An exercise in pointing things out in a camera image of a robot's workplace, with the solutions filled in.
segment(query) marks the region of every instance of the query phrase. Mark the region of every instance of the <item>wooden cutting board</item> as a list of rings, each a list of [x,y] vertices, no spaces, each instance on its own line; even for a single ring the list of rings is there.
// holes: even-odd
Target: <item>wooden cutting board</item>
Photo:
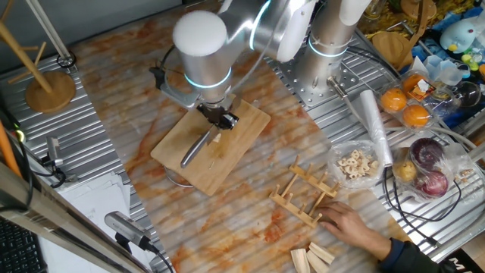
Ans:
[[[271,119],[243,100],[234,114],[239,117],[237,125],[232,130],[221,131],[220,141],[205,145],[186,168],[182,169],[180,162],[193,143],[211,126],[199,111],[185,114],[152,150],[152,157],[212,196]]]

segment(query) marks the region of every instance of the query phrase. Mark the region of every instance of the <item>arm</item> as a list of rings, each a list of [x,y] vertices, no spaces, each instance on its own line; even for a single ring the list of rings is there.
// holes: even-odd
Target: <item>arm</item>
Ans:
[[[424,255],[411,242],[387,239],[365,225],[358,213],[341,202],[331,202],[321,206],[321,213],[335,224],[323,222],[322,225],[337,239],[351,246],[367,250],[378,258],[380,267],[386,272],[455,272],[455,266],[438,265]]]

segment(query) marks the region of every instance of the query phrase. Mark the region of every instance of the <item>red onion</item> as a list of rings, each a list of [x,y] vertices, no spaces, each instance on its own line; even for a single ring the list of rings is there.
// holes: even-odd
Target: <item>red onion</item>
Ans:
[[[448,191],[448,179],[441,171],[429,171],[418,175],[415,188],[430,196],[441,197]]]
[[[435,164],[445,157],[445,152],[436,140],[422,138],[412,143],[409,155],[418,167],[432,171]]]

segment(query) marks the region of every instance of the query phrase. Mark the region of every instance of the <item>plastic wrap roll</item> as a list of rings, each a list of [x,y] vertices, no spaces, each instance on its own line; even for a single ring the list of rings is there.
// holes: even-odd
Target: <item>plastic wrap roll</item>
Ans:
[[[365,120],[368,123],[368,132],[374,142],[377,157],[383,161],[385,167],[393,165],[393,154],[386,138],[384,123],[380,118],[380,111],[377,107],[374,94],[371,90],[361,93],[362,107],[365,113]]]

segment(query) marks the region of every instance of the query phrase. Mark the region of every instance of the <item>dark sleeve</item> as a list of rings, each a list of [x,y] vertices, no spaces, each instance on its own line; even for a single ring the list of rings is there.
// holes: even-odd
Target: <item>dark sleeve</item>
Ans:
[[[457,272],[452,262],[438,265],[424,255],[411,242],[391,239],[392,248],[389,255],[381,262],[380,267],[388,273],[452,273]]]

